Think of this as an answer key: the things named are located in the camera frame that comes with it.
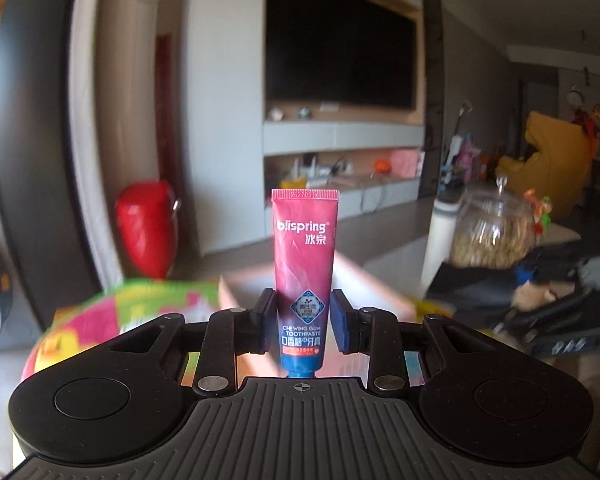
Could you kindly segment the black television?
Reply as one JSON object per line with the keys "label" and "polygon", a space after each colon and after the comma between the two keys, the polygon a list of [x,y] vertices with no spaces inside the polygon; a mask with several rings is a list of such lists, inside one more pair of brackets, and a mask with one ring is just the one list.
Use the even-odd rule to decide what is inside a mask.
{"label": "black television", "polygon": [[265,96],[410,108],[416,32],[368,0],[266,0]]}

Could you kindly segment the white thermos bottle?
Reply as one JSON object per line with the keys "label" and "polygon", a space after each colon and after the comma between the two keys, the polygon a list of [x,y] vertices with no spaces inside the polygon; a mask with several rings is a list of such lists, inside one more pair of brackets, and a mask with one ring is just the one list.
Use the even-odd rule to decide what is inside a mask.
{"label": "white thermos bottle", "polygon": [[420,286],[427,290],[441,263],[449,258],[463,191],[445,190],[434,199]]}

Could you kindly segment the red pedal bin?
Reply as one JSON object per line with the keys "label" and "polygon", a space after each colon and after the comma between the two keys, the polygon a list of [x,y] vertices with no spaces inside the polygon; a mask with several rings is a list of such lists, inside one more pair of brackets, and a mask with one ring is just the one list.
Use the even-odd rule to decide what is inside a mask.
{"label": "red pedal bin", "polygon": [[114,204],[122,243],[145,278],[165,280],[178,252],[180,201],[170,184],[153,180],[125,188]]}

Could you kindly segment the pink blue toothpaste tube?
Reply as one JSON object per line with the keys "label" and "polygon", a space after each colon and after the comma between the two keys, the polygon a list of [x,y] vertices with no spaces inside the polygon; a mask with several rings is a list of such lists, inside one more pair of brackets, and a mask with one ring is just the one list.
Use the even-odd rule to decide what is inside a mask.
{"label": "pink blue toothpaste tube", "polygon": [[280,365],[312,378],[324,362],[339,192],[276,188],[271,200]]}

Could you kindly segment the yellow toy on shelf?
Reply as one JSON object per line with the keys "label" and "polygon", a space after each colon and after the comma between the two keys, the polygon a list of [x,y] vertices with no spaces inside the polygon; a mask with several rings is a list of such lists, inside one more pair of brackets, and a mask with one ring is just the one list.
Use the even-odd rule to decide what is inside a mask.
{"label": "yellow toy on shelf", "polygon": [[291,190],[296,190],[297,188],[306,188],[306,178],[298,177],[298,178],[287,178],[283,179],[279,183],[280,188],[290,188]]}

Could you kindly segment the glass jar of nuts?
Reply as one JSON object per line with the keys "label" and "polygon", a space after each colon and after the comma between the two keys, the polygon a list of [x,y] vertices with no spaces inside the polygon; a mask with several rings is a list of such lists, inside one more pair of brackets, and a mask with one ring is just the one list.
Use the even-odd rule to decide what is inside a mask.
{"label": "glass jar of nuts", "polygon": [[465,193],[449,262],[458,268],[507,269],[535,245],[531,206],[506,190],[506,176]]}

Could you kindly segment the colourful cartoon play mat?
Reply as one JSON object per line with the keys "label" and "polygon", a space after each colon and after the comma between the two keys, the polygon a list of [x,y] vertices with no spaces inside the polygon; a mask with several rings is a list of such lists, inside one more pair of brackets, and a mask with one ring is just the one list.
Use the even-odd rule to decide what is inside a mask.
{"label": "colourful cartoon play mat", "polygon": [[[343,287],[352,307],[378,307],[392,311],[400,321],[422,322],[426,313],[432,313],[431,302],[401,297],[378,286],[361,285],[358,289]],[[20,382],[60,361],[91,349],[98,344],[137,328],[159,315],[181,313],[186,322],[208,321],[216,311],[234,307],[251,308],[263,289],[272,287],[272,278],[245,280],[223,275],[216,281],[157,282],[129,280],[112,292],[92,298],[76,307],[60,309],[52,327],[41,336],[27,357]],[[238,379],[248,376],[284,377],[280,368],[277,336],[265,354],[247,353],[237,359]],[[328,339],[324,365],[318,377],[358,376],[366,385],[368,357],[362,354],[338,356],[332,330]]]}

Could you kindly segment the yellow plush toy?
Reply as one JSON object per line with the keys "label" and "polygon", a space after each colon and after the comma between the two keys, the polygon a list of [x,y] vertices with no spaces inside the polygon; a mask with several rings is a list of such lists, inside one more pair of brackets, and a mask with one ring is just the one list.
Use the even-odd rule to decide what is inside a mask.
{"label": "yellow plush toy", "polygon": [[538,112],[529,114],[524,138],[535,152],[525,162],[503,156],[495,175],[506,177],[511,193],[533,190],[537,198],[547,196],[553,206],[550,218],[564,220],[588,183],[592,162],[588,139],[581,126]]}

